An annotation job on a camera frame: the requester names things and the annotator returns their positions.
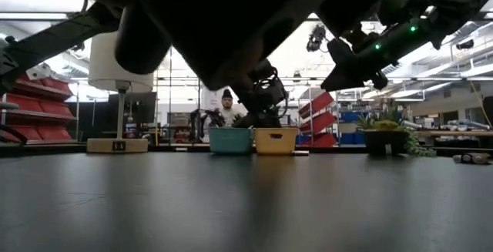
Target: white lamp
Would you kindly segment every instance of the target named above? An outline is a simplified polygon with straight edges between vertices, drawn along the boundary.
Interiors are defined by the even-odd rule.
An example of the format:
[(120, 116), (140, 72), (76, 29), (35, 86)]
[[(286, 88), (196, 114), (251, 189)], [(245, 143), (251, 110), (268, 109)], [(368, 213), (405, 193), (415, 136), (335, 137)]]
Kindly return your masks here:
[[(104, 33), (92, 38), (91, 62), (89, 65), (88, 83), (97, 89), (117, 91), (119, 94), (118, 108), (118, 128), (116, 131), (117, 139), (88, 139), (88, 152), (95, 153), (114, 153), (114, 152), (146, 152), (146, 139), (123, 139), (123, 107), (125, 103), (125, 93), (131, 92), (151, 92), (153, 90), (153, 74), (136, 75), (126, 71), (115, 60), (115, 44), (117, 32)], [(142, 148), (145, 142), (145, 151), (140, 149), (130, 149), (134, 146)], [(98, 147), (89, 142), (99, 143)]]

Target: ceiling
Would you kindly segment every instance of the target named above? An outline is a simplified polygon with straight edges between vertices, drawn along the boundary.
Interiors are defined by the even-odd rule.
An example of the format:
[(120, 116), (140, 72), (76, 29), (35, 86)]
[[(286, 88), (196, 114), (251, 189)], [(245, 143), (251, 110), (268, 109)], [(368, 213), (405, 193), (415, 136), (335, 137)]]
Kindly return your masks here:
[[(0, 0), (0, 13), (1, 12), (77, 12), (82, 8), (84, 0)], [(485, 6), (484, 10), (489, 10), (492, 5)], [(52, 23), (50, 22), (0, 22), (0, 34), (14, 35), (16, 38), (21, 39), (33, 33), (39, 32), (48, 28)], [(307, 52), (306, 44), (308, 35), (312, 28), (316, 25), (316, 22), (305, 22), (302, 24), (272, 55), (269, 59), (279, 69), (281, 77), (292, 77), (295, 72), (299, 72), (302, 76), (306, 77), (325, 77), (334, 67), (334, 62), (330, 55), (326, 52)], [(486, 23), (469, 23), (468, 27), (463, 29), (461, 34), (451, 35), (445, 41), (445, 44), (441, 51), (435, 51), (430, 45), (426, 45), (419, 50), (412, 52), (405, 56), (398, 67), (389, 67), (385, 69), (387, 76), (390, 77), (412, 77), (419, 76), (429, 69), (437, 68), (450, 62), (452, 57), (466, 58), (473, 52), (478, 50), (487, 49), (490, 46), (490, 38), (493, 35), (493, 31), (487, 27)], [(377, 23), (366, 22), (364, 24), (364, 30), (380, 31), (381, 26)], [(475, 47), (473, 51), (466, 53), (457, 51), (450, 48), (450, 44), (455, 44), (458, 40), (465, 40), (467, 38), (480, 39), (477, 42), (481, 42), (481, 45)], [(90, 44), (91, 41), (86, 41), (86, 49), (78, 54), (66, 53), (61, 60), (52, 60), (52, 68), (58, 72), (68, 72), (72, 76), (86, 76), (84, 68), (87, 68), (87, 62), (90, 60)], [(168, 54), (163, 60), (163, 64), (159, 67), (157, 73), (158, 76), (169, 76), (170, 67), (170, 55)], [(193, 72), (189, 69), (186, 62), (179, 55), (177, 51), (173, 52), (173, 65), (172, 76), (173, 77), (193, 77)], [(445, 74), (447, 69), (440, 70), (440, 72), (428, 71), (427, 76), (430, 74), (435, 76), (447, 75)], [(400, 89), (403, 85), (410, 84), (406, 80), (394, 80), (394, 88)]]

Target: potted plant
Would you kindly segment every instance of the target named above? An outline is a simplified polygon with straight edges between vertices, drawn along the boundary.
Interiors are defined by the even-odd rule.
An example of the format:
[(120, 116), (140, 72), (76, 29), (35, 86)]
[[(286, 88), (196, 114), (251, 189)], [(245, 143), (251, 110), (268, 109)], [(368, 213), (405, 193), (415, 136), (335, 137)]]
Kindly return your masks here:
[(397, 108), (388, 108), (379, 114), (361, 114), (357, 127), (364, 134), (364, 144), (370, 154), (407, 153), (412, 156), (436, 156), (434, 150), (419, 145), (415, 133), (402, 126), (402, 118)]

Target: lamp shade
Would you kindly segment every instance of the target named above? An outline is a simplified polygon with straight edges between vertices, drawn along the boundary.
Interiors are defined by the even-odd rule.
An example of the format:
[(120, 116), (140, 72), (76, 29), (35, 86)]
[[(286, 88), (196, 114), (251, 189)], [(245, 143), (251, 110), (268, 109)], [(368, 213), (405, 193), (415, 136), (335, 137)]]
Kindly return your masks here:
[(118, 91), (116, 82), (130, 82), (131, 92), (153, 90), (154, 76), (136, 75), (122, 68), (115, 59), (117, 32), (103, 33), (92, 38), (88, 83), (97, 89)]

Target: person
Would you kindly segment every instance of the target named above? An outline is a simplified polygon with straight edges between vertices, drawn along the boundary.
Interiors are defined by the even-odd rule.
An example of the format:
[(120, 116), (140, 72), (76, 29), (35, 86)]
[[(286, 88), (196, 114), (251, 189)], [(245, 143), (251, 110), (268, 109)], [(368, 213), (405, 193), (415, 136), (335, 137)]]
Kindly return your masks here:
[(224, 126), (232, 126), (239, 118), (243, 117), (243, 114), (233, 108), (233, 96), (229, 89), (224, 89), (221, 104), (223, 108), (220, 109), (220, 112), (225, 121)]

